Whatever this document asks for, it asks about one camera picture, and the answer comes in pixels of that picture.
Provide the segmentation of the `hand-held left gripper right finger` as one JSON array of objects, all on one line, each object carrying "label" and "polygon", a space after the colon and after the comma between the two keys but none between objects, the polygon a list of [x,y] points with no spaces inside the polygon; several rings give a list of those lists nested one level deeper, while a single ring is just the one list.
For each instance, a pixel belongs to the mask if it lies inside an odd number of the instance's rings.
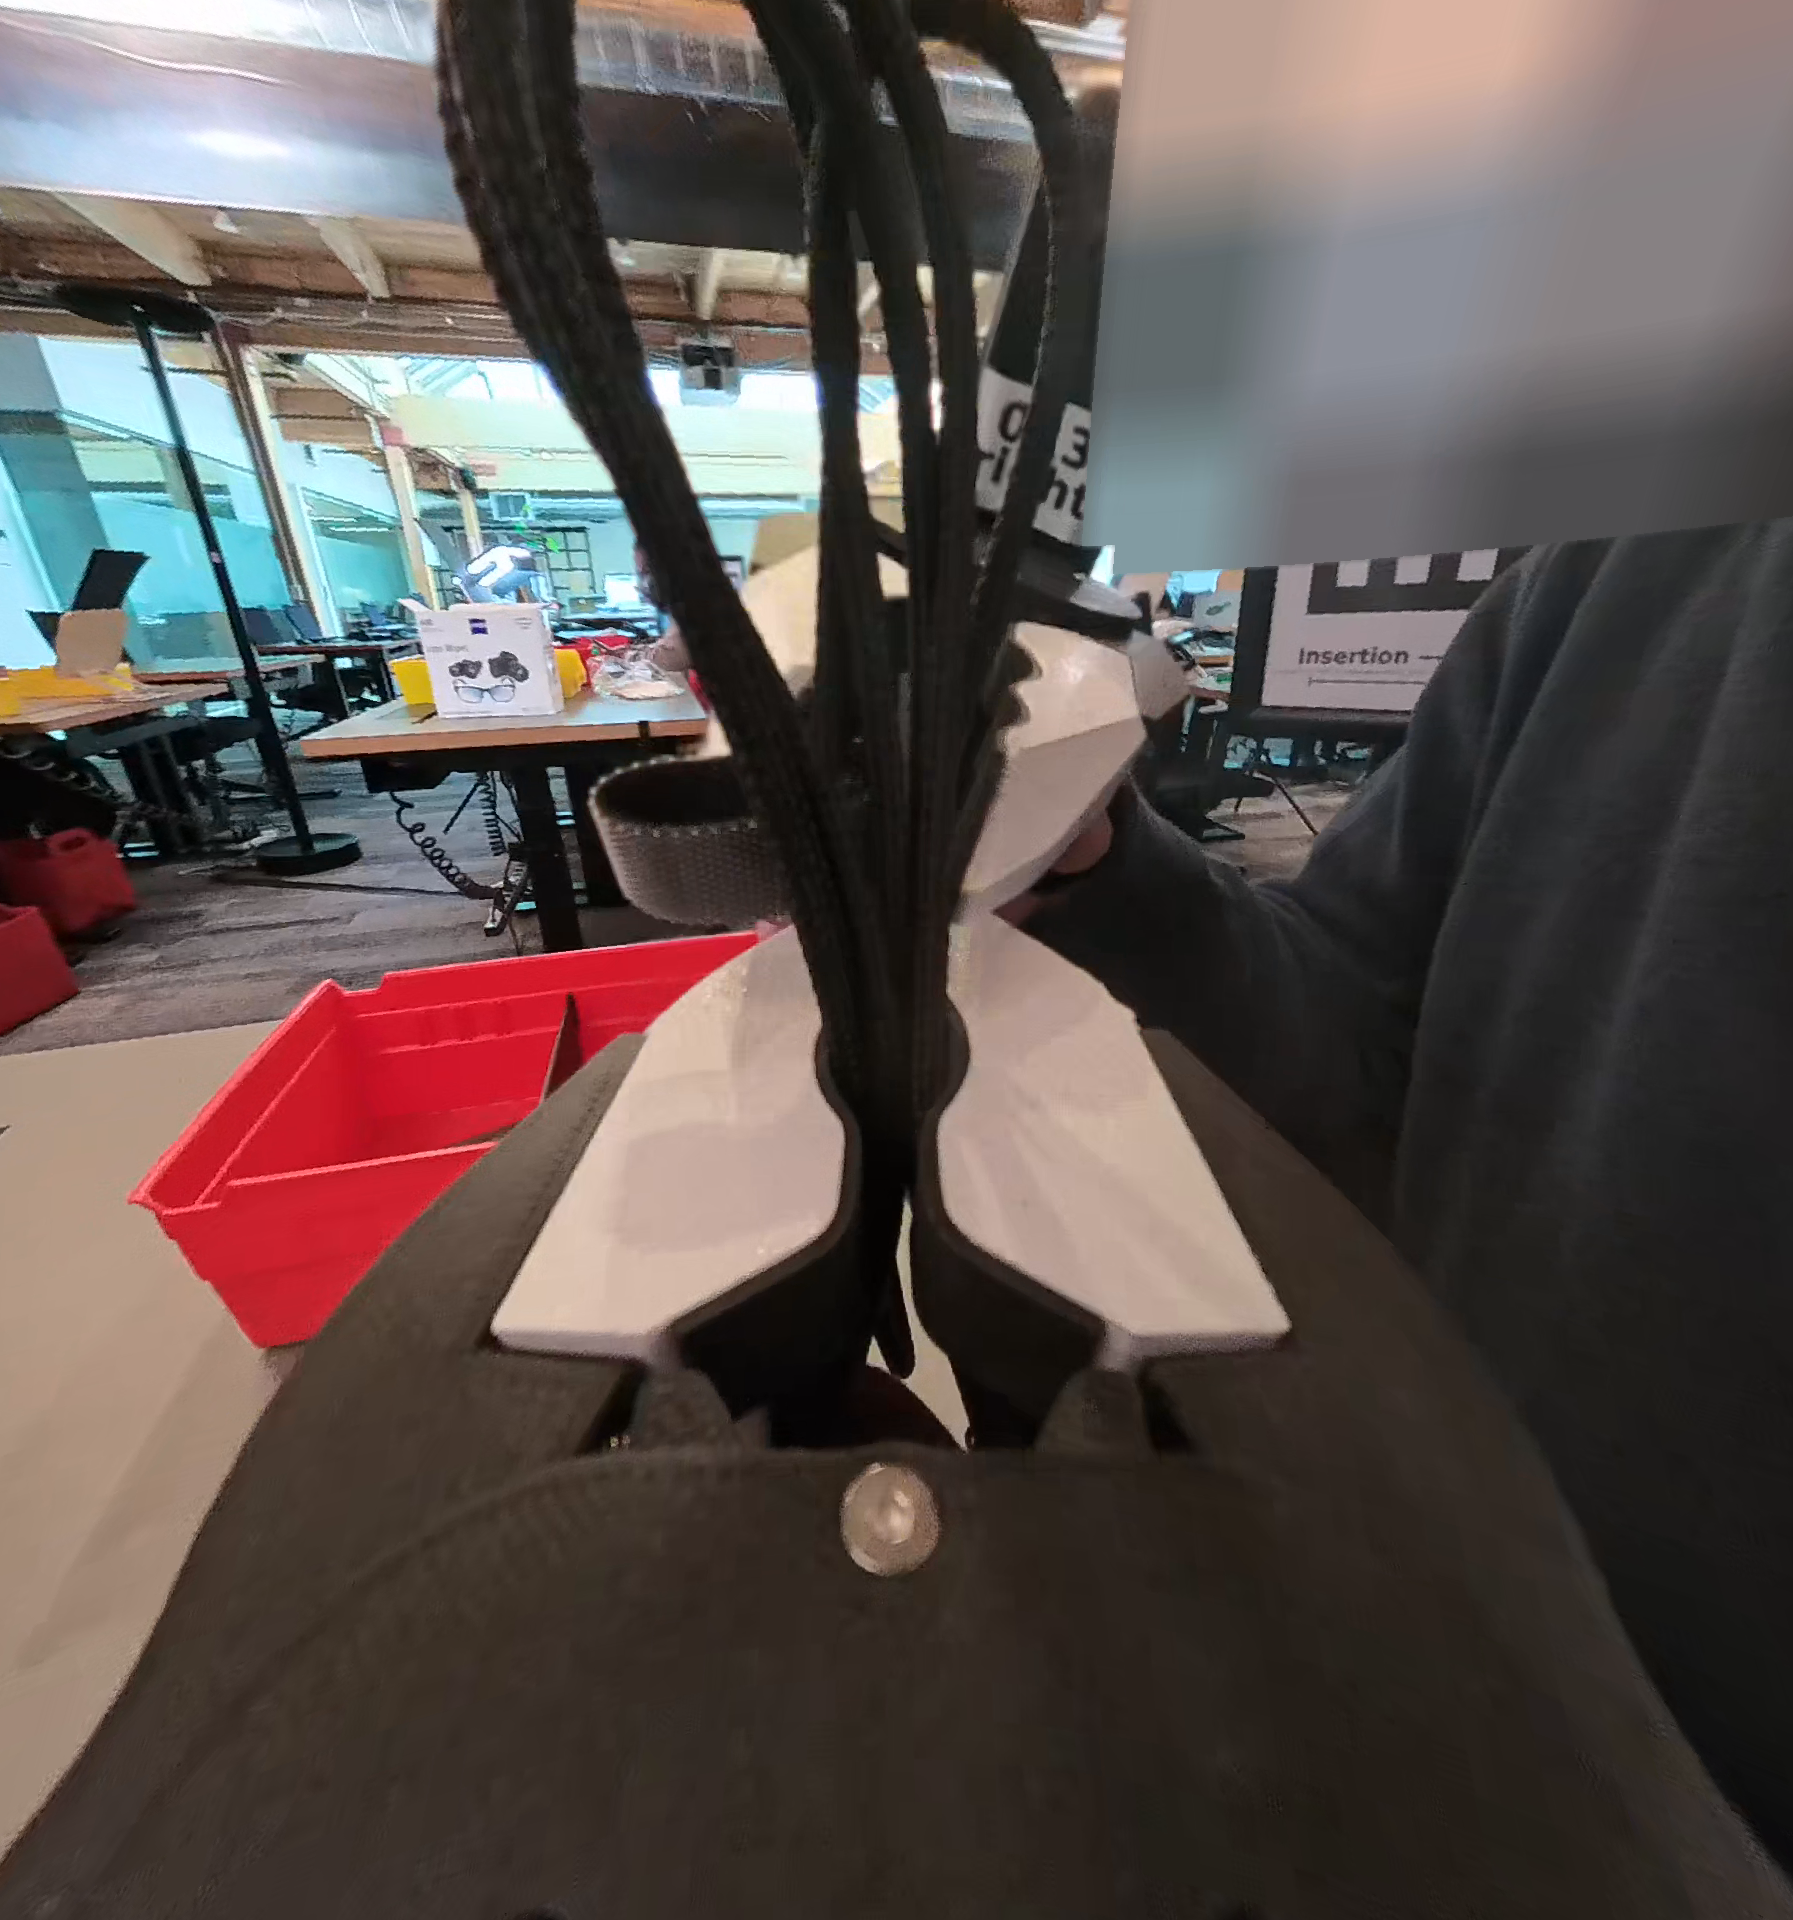
[{"label": "hand-held left gripper right finger", "polygon": [[1275,1299],[1133,1015],[998,918],[953,937],[964,1070],[935,1122],[953,1245],[1026,1283],[1083,1366],[1259,1350]]}]

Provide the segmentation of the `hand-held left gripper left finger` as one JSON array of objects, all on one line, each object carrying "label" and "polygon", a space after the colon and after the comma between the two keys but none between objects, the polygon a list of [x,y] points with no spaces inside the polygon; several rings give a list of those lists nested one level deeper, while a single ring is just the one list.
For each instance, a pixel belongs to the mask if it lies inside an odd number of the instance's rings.
[{"label": "hand-held left gripper left finger", "polygon": [[817,1078],[796,932],[771,932],[643,1034],[494,1309],[505,1350],[668,1364],[701,1309],[809,1252],[852,1132]]}]

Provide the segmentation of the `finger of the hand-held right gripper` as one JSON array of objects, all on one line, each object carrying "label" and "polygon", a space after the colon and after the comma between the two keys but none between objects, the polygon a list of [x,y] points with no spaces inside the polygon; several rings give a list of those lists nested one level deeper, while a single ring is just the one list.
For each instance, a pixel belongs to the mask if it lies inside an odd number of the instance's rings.
[{"label": "finger of the hand-held right gripper", "polygon": [[1031,891],[1111,804],[1147,742],[1124,645],[1036,621],[1010,636],[1026,675],[998,731],[1002,772],[962,877],[962,918]]},{"label": "finger of the hand-held right gripper", "polygon": [[737,598],[786,692],[803,705],[817,658],[817,549],[750,572]]}]

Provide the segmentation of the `red plastic bin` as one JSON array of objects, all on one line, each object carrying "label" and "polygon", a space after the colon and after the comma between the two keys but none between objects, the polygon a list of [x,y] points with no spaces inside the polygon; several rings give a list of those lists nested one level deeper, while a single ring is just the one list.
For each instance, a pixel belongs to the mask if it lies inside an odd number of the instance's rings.
[{"label": "red plastic bin", "polygon": [[750,932],[546,950],[315,985],[213,1092],[130,1203],[260,1350],[338,1303],[574,1061],[640,1034]]}]

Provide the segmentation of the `person's right forearm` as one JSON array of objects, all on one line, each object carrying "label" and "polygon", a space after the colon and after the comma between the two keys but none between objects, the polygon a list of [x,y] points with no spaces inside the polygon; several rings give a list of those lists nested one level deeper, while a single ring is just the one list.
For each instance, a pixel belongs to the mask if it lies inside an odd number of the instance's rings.
[{"label": "person's right forearm", "polygon": [[1107,860],[1025,919],[1143,1027],[1186,1046],[1376,1228],[1394,1221],[1413,1031],[1449,901],[1401,760],[1341,806],[1292,881],[1252,881],[1133,784]]}]

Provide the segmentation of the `person's right hand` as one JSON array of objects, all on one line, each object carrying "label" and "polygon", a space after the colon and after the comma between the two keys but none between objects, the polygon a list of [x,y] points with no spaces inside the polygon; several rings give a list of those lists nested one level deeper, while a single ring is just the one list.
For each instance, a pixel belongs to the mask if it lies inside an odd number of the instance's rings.
[{"label": "person's right hand", "polygon": [[1107,860],[1114,840],[1114,812],[1101,806],[1074,832],[1070,842],[1058,855],[1050,855],[1039,877],[1015,900],[1002,901],[995,914],[1006,923],[1031,919],[1049,901],[1062,900],[1070,885],[1087,877]]}]

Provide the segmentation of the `wooden work table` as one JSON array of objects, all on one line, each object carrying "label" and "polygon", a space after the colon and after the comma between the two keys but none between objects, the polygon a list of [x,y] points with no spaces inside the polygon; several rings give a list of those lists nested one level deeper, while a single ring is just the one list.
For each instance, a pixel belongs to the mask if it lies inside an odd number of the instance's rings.
[{"label": "wooden work table", "polygon": [[453,774],[494,774],[516,806],[524,874],[545,950],[584,946],[582,905],[622,909],[591,820],[591,788],[610,769],[669,756],[708,738],[691,692],[619,698],[578,692],[559,714],[442,718],[387,702],[307,731],[313,764],[356,764],[374,795],[418,795]]}]

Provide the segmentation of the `white printed box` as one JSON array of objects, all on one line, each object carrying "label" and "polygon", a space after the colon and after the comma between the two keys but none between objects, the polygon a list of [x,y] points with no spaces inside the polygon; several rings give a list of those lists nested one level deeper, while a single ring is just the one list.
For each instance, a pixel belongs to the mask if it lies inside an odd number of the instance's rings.
[{"label": "white printed box", "polygon": [[439,718],[553,718],[564,705],[539,603],[425,610],[418,636]]}]

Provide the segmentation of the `black white marker sign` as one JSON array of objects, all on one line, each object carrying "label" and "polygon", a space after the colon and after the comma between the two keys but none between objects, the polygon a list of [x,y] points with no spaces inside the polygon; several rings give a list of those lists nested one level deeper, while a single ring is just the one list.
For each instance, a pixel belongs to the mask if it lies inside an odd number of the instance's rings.
[{"label": "black white marker sign", "polygon": [[1244,568],[1233,705],[1406,718],[1468,611],[1522,554],[1469,549]]}]

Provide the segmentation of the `black pole stand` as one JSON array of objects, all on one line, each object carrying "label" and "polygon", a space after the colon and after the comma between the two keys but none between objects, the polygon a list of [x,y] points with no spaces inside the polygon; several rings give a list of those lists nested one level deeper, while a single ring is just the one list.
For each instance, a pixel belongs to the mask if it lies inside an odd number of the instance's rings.
[{"label": "black pole stand", "polygon": [[193,517],[196,535],[206,549],[206,563],[213,568],[213,581],[222,600],[222,611],[228,619],[241,675],[246,685],[246,714],[256,725],[256,748],[265,769],[267,795],[286,812],[286,835],[276,842],[267,842],[256,851],[256,864],[265,877],[281,881],[310,881],[323,874],[335,874],[352,869],[364,860],[364,850],[352,835],[325,835],[313,832],[303,812],[303,798],[297,795],[297,781],[288,769],[282,735],[276,730],[276,718],[271,698],[265,692],[265,676],[257,666],[257,648],[250,633],[231,567],[222,550],[222,539],[215,530],[213,509],[206,502],[202,477],[193,465],[193,450],[188,443],[183,419],[178,400],[168,386],[168,371],[162,362],[161,338],[183,338],[202,341],[213,333],[213,318],[196,301],[180,301],[172,295],[123,289],[114,284],[90,284],[90,279],[62,279],[55,295],[76,321],[130,330],[138,341],[140,359],[147,367],[162,427],[168,433],[168,450],[176,455],[180,490],[188,499],[188,511]]}]

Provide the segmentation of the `red plastic crates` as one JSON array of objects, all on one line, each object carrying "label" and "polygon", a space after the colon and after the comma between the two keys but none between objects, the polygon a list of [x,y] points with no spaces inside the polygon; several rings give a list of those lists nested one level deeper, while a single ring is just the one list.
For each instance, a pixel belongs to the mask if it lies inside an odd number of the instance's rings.
[{"label": "red plastic crates", "polygon": [[67,946],[138,909],[109,840],[67,827],[0,840],[0,1036],[76,997]]}]

